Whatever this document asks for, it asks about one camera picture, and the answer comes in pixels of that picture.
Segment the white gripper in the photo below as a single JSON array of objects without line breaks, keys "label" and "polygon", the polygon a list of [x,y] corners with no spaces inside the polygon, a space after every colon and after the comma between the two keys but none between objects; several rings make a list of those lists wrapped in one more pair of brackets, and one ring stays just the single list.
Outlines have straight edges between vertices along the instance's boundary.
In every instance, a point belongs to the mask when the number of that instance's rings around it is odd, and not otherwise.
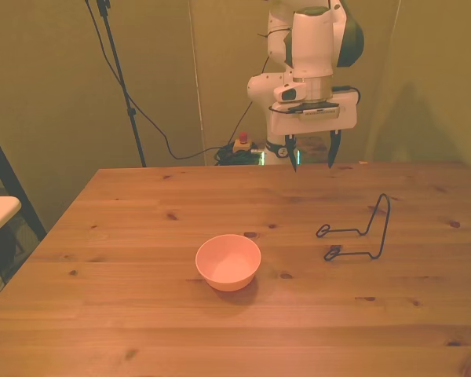
[{"label": "white gripper", "polygon": [[357,124],[357,91],[336,91],[326,103],[290,110],[298,105],[299,103],[279,102],[272,104],[269,107],[271,131],[276,135],[286,135],[285,146],[294,171],[297,171],[298,166],[295,135],[330,131],[327,163],[331,168],[340,148],[341,130],[352,129]]}]

